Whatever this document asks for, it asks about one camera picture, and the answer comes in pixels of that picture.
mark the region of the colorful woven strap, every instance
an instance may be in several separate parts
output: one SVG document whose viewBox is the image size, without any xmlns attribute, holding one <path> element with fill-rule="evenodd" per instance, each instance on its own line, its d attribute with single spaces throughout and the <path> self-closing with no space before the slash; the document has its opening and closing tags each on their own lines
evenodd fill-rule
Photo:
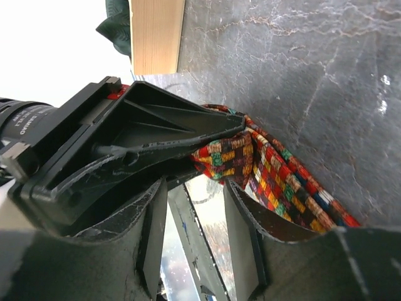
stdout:
<svg viewBox="0 0 401 301">
<path fill-rule="evenodd" d="M 198 170 L 220 183 L 231 177 L 242 188 L 249 184 L 263 206 L 304 228 L 323 233 L 335 226 L 360 225 L 292 153 L 247 115 L 222 105 L 205 107 L 245 116 L 246 128 L 193 153 Z"/>
</svg>

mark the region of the glass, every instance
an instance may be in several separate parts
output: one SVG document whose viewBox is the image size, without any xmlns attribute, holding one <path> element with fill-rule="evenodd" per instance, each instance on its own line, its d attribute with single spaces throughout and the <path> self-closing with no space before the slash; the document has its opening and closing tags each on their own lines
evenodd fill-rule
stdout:
<svg viewBox="0 0 401 301">
<path fill-rule="evenodd" d="M 168 301 L 199 300 L 170 206 L 167 206 L 160 276 Z"/>
<path fill-rule="evenodd" d="M 228 240 L 223 185 L 201 175 L 185 184 L 205 237 L 226 285 L 229 297 L 237 300 Z"/>
</svg>

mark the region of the bright sky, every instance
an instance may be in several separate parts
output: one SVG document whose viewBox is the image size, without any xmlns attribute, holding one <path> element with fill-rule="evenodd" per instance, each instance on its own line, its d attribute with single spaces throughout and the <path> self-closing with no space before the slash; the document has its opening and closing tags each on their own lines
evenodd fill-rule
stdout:
<svg viewBox="0 0 401 301">
<path fill-rule="evenodd" d="M 130 61 L 95 31 L 104 0 L 0 0 L 0 97 L 59 107 L 105 76 L 131 84 Z"/>
</svg>

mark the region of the gray marble surface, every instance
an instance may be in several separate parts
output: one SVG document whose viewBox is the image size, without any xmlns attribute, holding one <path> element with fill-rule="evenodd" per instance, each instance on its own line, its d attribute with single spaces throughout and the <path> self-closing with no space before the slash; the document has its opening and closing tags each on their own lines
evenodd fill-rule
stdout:
<svg viewBox="0 0 401 301">
<path fill-rule="evenodd" d="M 401 0 L 187 0 L 179 73 L 246 112 L 364 225 L 401 225 Z"/>
</svg>

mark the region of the wooden board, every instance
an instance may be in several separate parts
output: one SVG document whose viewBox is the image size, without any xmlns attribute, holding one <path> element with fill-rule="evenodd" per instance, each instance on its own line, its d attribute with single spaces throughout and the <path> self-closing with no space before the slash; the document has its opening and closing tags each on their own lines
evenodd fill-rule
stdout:
<svg viewBox="0 0 401 301">
<path fill-rule="evenodd" d="M 134 75 L 177 72 L 185 0 L 130 0 Z"/>
</svg>

